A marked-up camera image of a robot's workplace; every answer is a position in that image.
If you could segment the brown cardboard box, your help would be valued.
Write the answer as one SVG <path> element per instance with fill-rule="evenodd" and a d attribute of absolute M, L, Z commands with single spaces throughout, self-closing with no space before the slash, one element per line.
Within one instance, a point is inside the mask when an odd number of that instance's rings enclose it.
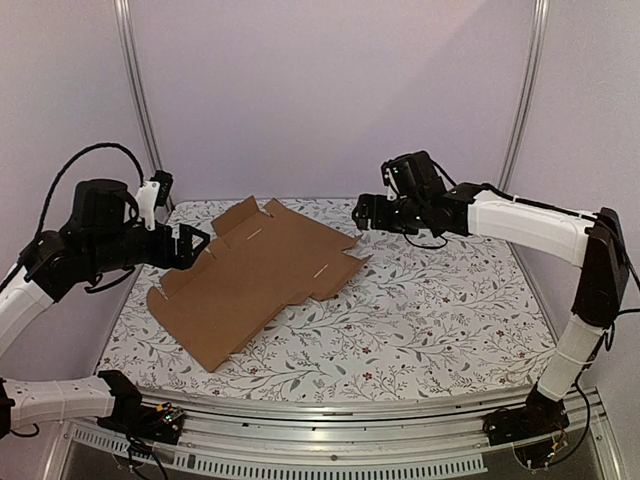
<path fill-rule="evenodd" d="M 154 319 L 208 372 L 285 307 L 334 297 L 365 265 L 357 238 L 253 197 L 215 218 L 194 265 L 171 270 L 147 294 Z"/>

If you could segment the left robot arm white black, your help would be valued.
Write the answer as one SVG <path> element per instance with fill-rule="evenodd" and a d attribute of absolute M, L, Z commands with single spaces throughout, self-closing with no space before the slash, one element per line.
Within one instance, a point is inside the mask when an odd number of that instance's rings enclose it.
<path fill-rule="evenodd" d="M 77 184 L 68 221 L 36 234 L 19 254 L 16 273 L 1 289 L 1 348 L 8 349 L 42 312 L 76 285 L 90 294 L 106 290 L 104 274 L 125 277 L 139 265 L 191 268 L 210 241 L 190 225 L 158 222 L 155 210 L 172 185 L 159 171 L 131 194 L 125 183 L 94 179 Z M 138 388 L 120 371 L 65 381 L 1 381 L 1 433 L 20 435 L 40 422 L 94 417 L 100 426 L 130 436 L 153 434 L 166 420 L 152 420 Z"/>

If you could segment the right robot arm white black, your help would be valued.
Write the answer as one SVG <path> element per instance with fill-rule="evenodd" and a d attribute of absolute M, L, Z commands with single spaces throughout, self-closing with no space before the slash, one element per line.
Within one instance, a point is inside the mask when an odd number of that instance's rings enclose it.
<path fill-rule="evenodd" d="M 384 195 L 361 194 L 356 227 L 408 237 L 422 230 L 503 240 L 579 269 L 570 319 L 551 360 L 517 415 L 517 427 L 537 436 L 552 424 L 571 386 L 595 360 L 637 275 L 616 211 L 577 211 L 507 194 L 489 183 L 456 183 L 425 151 L 381 166 Z"/>

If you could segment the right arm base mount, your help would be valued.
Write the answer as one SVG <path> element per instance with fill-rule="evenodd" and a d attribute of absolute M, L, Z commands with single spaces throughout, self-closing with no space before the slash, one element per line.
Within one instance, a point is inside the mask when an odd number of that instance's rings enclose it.
<path fill-rule="evenodd" d="M 558 451 L 567 445 L 570 425 L 562 400 L 553 401 L 534 386 L 523 406 L 499 408 L 483 417 L 482 430 L 491 446 L 515 444 L 516 460 L 525 468 L 546 468 Z"/>

